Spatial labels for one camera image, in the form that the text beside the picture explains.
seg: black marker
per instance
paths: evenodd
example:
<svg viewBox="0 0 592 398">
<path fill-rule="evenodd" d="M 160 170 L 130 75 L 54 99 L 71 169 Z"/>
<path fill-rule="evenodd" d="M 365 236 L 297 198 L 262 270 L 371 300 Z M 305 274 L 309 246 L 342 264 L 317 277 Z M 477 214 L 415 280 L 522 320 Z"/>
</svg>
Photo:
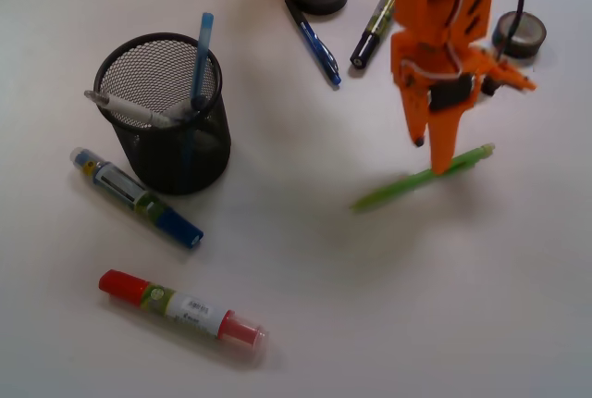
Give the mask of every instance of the black marker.
<svg viewBox="0 0 592 398">
<path fill-rule="evenodd" d="M 392 25 L 396 0 L 380 0 L 376 10 L 362 35 L 362 40 L 356 46 L 350 61 L 357 69 L 364 69 L 370 57 L 380 46 L 382 38 Z"/>
</svg>

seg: white pen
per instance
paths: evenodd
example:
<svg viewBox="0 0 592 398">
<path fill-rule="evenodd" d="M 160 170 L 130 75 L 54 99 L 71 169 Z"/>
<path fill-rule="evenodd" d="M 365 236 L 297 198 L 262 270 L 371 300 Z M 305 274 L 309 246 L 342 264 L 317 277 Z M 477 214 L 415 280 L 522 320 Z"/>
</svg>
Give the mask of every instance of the white pen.
<svg viewBox="0 0 592 398">
<path fill-rule="evenodd" d="M 119 113 L 132 120 L 146 123 L 157 128 L 172 127 L 176 122 L 172 118 L 155 113 L 150 109 L 134 104 L 112 94 L 100 94 L 95 91 L 85 91 L 84 95 L 98 106 L 114 113 Z"/>
<path fill-rule="evenodd" d="M 202 95 L 197 96 L 193 100 L 188 97 L 167 108 L 162 114 L 174 120 L 182 120 L 188 116 L 195 116 L 204 108 L 206 102 L 207 99 Z"/>
</svg>

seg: orange plastic part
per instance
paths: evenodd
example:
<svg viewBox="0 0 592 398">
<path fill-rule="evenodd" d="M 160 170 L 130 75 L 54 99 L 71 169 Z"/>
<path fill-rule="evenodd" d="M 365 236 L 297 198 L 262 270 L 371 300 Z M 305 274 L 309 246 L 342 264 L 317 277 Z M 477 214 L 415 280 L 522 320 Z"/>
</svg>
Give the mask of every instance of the orange plastic part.
<svg viewBox="0 0 592 398">
<path fill-rule="evenodd" d="M 506 62 L 498 63 L 487 51 L 470 44 L 487 35 L 492 0 L 397 0 L 395 20 L 405 28 L 392 37 L 391 67 L 401 90 L 412 141 L 421 146 L 429 129 L 432 169 L 440 175 L 450 168 L 461 116 L 475 106 L 486 76 L 502 84 L 534 90 L 535 84 Z M 475 76 L 469 98 L 438 112 L 429 109 L 429 87 L 438 82 L 409 66 L 433 74 L 457 71 L 447 44 L 462 62 L 462 72 Z"/>
</svg>

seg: black cable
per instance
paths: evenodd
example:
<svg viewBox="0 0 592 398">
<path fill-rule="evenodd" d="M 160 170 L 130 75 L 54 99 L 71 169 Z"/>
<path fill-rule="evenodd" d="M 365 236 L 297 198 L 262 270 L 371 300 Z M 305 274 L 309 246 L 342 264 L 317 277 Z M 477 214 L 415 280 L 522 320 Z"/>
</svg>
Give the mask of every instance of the black cable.
<svg viewBox="0 0 592 398">
<path fill-rule="evenodd" d="M 514 17 L 514 21 L 508 30 L 508 37 L 503 45 L 498 50 L 498 60 L 501 59 L 501 56 L 505 52 L 506 48 L 512 41 L 512 37 L 518 31 L 518 27 L 520 26 L 520 21 L 522 20 L 522 14 L 524 12 L 524 0 L 518 0 L 518 8 L 516 9 L 516 16 Z"/>
</svg>

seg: pen cap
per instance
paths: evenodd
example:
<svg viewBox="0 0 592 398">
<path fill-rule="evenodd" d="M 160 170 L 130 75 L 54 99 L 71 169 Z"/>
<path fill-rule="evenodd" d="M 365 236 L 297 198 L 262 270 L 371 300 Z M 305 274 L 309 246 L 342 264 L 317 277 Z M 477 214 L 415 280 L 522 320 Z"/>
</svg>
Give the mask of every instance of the pen cap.
<svg viewBox="0 0 592 398">
<path fill-rule="evenodd" d="M 246 319 L 237 317 L 230 310 L 222 320 L 218 331 L 218 339 L 238 343 L 258 352 L 265 348 L 267 331 L 262 326 L 257 326 Z"/>
<path fill-rule="evenodd" d="M 148 285 L 150 282 L 147 280 L 141 280 L 116 270 L 107 271 L 99 280 L 99 289 L 103 292 L 138 307 L 142 302 L 142 294 Z"/>
<path fill-rule="evenodd" d="M 99 155 L 96 155 L 91 150 L 87 150 L 86 148 L 75 148 L 72 153 L 70 153 L 70 160 L 74 164 L 76 168 L 82 168 L 84 165 L 89 162 L 103 162 L 103 158 Z"/>
<path fill-rule="evenodd" d="M 204 236 L 200 229 L 172 208 L 167 208 L 160 215 L 155 226 L 190 249 Z"/>
</svg>

